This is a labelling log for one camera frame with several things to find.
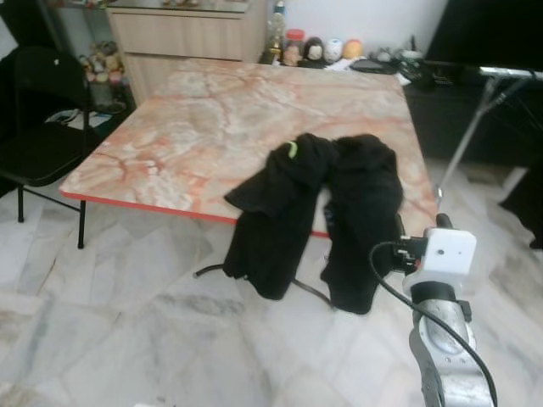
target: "jar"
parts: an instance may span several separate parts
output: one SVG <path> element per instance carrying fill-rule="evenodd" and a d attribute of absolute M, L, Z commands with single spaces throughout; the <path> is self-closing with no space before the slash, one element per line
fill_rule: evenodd
<path fill-rule="evenodd" d="M 303 30 L 288 30 L 286 37 L 287 45 L 283 51 L 283 63 L 287 66 L 298 66 L 304 53 L 305 32 Z"/>

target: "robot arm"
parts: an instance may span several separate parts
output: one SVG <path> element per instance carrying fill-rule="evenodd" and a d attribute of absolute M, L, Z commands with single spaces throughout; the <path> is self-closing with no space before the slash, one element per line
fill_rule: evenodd
<path fill-rule="evenodd" d="M 477 240 L 452 229 L 446 215 L 438 215 L 437 223 L 422 238 L 401 238 L 394 248 L 395 265 L 406 273 L 403 289 L 412 299 L 409 305 L 442 320 L 475 349 L 469 303 L 458 301 L 456 293 L 469 274 Z M 483 362 L 478 358 L 477 363 L 445 329 L 417 310 L 413 323 L 409 344 L 421 371 L 426 407 L 497 407 L 494 383 L 490 373 L 483 372 Z"/>

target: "red table edge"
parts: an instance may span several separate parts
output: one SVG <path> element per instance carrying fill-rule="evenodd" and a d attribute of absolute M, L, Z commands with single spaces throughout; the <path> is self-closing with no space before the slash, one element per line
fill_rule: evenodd
<path fill-rule="evenodd" d="M 146 205 L 144 203 L 132 203 L 132 202 L 117 201 L 115 199 L 109 199 L 109 198 L 89 197 L 87 195 L 80 195 L 79 193 L 71 193 L 71 192 L 65 192 L 65 191 L 60 191 L 60 193 L 62 194 L 62 196 L 66 198 L 76 199 L 78 201 L 96 202 L 98 204 L 120 206 L 122 208 L 148 210 L 150 212 L 159 212 L 161 214 L 168 214 L 168 215 L 181 215 L 181 216 L 187 216 L 188 218 L 211 220 L 215 222 L 227 223 L 229 225 L 236 225 L 236 222 L 238 221 L 237 219 L 227 218 L 225 216 L 199 214 L 196 212 L 189 212 L 186 210 L 179 210 L 179 209 L 160 208 L 158 206 Z M 312 231 L 311 235 L 315 237 L 328 237 L 328 234 L 324 231 Z"/>

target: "black cable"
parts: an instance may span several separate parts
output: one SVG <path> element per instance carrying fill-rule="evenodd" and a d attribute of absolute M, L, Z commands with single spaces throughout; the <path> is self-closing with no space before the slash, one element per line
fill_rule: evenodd
<path fill-rule="evenodd" d="M 397 299 L 399 299 L 402 303 L 407 305 L 409 308 L 415 310 L 421 315 L 424 315 L 429 320 L 431 320 L 433 323 L 437 324 L 441 328 L 443 328 L 449 335 L 451 335 L 458 343 L 460 343 L 460 346 L 466 350 L 466 352 L 473 358 L 475 363 L 479 366 L 481 371 L 483 372 L 484 378 L 486 379 L 486 382 L 489 385 L 490 390 L 490 396 L 492 398 L 492 402 L 494 403 L 494 407 L 498 407 L 498 396 L 496 394 L 495 390 L 495 384 L 494 379 L 492 379 L 492 375 L 490 374 L 489 369 L 484 364 L 483 360 L 479 357 L 477 352 L 473 350 L 471 346 L 469 346 L 469 343 L 467 343 L 464 338 L 462 338 L 460 335 L 456 333 L 455 330 L 453 330 L 449 325 L 447 325 L 443 320 L 441 320 L 439 317 L 430 314 L 427 312 L 427 310 L 423 309 L 419 305 L 413 303 L 409 298 L 403 296 L 402 294 L 398 293 L 392 286 L 390 286 L 378 273 L 375 264 L 373 263 L 373 255 L 377 250 L 380 248 L 383 248 L 385 246 L 395 246 L 396 243 L 394 242 L 382 242 L 375 246 L 373 246 L 372 250 L 370 251 L 370 266 L 372 268 L 373 274 L 375 275 L 375 278 L 377 278 L 377 281 L 379 284 L 383 286 L 385 290 L 387 290 L 389 293 L 394 295 Z"/>

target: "black monitor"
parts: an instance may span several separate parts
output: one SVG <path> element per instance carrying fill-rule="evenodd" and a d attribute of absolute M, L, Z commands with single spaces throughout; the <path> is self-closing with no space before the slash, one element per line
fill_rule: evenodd
<path fill-rule="evenodd" d="M 430 64 L 543 70 L 543 0 L 449 0 Z"/>

